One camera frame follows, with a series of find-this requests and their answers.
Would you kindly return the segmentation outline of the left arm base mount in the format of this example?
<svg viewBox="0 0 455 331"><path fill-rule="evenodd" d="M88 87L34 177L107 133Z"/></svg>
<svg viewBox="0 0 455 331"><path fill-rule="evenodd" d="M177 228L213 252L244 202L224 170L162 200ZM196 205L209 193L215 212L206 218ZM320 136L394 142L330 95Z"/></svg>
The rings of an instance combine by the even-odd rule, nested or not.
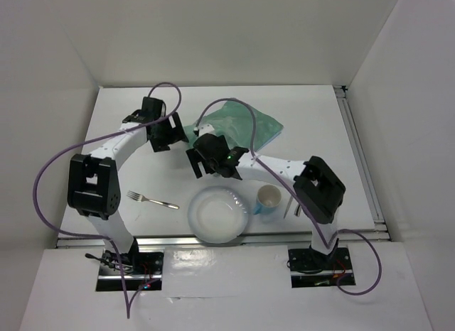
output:
<svg viewBox="0 0 455 331"><path fill-rule="evenodd" d="M97 284L97 292L122 291L120 276L120 265L114 254L107 251L101 256L85 254L86 259L100 263ZM127 291L136 291L141 288L143 291L160 291L162 289L162 272L164 264L164 253L162 251L140 252L130 263L127 259L122 261L124 269L124 280Z"/></svg>

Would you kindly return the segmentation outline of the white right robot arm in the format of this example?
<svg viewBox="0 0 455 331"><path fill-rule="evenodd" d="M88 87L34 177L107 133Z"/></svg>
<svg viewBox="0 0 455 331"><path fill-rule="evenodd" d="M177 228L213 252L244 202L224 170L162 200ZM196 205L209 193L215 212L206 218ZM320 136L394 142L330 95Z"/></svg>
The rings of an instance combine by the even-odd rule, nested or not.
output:
<svg viewBox="0 0 455 331"><path fill-rule="evenodd" d="M186 155L197 178L216 174L286 189L311 220L312 264L327 268L333 263L338 248L336 215L346 187L322 158L291 161L263 156L239 146L229 148L224 136L213 134L200 136Z"/></svg>

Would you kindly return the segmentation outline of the white bowl plate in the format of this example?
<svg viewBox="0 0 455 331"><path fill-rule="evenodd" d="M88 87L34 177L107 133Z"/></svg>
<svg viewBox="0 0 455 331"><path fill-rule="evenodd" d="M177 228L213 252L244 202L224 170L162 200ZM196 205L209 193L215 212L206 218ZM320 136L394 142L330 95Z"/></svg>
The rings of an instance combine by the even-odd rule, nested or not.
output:
<svg viewBox="0 0 455 331"><path fill-rule="evenodd" d="M232 188L211 186L202 189L190 201L187 221L197 237L236 237L244 232L250 209Z"/></svg>

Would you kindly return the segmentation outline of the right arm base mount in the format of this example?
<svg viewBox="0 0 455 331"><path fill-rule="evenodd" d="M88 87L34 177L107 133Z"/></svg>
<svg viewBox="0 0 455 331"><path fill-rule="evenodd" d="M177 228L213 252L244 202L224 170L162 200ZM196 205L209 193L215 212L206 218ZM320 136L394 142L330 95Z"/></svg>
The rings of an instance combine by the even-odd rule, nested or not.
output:
<svg viewBox="0 0 455 331"><path fill-rule="evenodd" d="M287 268L292 288L354 286L355 276L347 247L338 247L329 257L310 247L288 250Z"/></svg>

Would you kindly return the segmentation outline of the silver spoon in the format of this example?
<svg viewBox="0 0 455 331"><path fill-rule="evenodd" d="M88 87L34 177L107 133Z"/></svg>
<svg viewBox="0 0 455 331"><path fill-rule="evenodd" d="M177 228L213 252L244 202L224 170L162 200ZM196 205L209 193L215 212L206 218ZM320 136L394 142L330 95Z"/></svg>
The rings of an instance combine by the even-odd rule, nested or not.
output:
<svg viewBox="0 0 455 331"><path fill-rule="evenodd" d="M290 207L292 205L292 201L293 201L293 197L290 197L289 200L288 200L288 203L286 205L285 211L284 211L283 219L286 219L286 217L288 215L288 212L290 210Z"/></svg>

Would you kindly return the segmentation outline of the green satin placemat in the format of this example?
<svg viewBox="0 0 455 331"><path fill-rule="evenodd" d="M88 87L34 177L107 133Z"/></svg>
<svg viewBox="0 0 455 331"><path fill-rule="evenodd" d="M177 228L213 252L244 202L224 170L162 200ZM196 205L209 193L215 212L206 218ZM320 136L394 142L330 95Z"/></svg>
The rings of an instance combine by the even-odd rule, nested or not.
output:
<svg viewBox="0 0 455 331"><path fill-rule="evenodd" d="M237 100L225 100L214 112L204 111L195 123L185 126L189 146L203 134L224 136L230 149L239 146L258 152L282 132L284 126L275 118L246 107Z"/></svg>

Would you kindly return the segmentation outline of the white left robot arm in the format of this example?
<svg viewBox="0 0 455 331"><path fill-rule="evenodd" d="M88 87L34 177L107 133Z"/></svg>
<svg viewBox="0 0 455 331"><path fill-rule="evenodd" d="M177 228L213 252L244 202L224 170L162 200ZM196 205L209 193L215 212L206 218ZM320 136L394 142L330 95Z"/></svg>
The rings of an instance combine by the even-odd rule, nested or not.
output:
<svg viewBox="0 0 455 331"><path fill-rule="evenodd" d="M177 113L152 126L142 124L165 117L163 100L144 97L141 109L127 116L121 134L105 141L89 154L76 154L70 160L68 205L87 218L98 234L114 241L105 242L101 262L124 273L140 265L139 246L128 232L119 213L121 190L118 170L140 147L150 143L153 151L168 151L170 145L188 142Z"/></svg>

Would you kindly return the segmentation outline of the silver knife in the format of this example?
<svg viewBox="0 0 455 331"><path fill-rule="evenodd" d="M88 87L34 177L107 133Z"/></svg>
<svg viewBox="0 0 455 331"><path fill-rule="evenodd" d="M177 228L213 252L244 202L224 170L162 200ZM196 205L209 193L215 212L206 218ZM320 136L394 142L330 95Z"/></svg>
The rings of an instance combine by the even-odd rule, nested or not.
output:
<svg viewBox="0 0 455 331"><path fill-rule="evenodd" d="M294 210L294 216L299 217L301 214L301 205L297 205L296 209Z"/></svg>

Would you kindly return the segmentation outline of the blue white mug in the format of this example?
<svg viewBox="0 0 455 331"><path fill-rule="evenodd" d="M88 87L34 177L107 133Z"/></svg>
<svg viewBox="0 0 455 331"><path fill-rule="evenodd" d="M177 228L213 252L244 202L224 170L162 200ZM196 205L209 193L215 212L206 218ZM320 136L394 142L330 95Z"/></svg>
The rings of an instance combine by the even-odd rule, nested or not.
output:
<svg viewBox="0 0 455 331"><path fill-rule="evenodd" d="M253 215L269 215L278 208L281 201L282 194L279 188L273 185L263 185L257 191Z"/></svg>

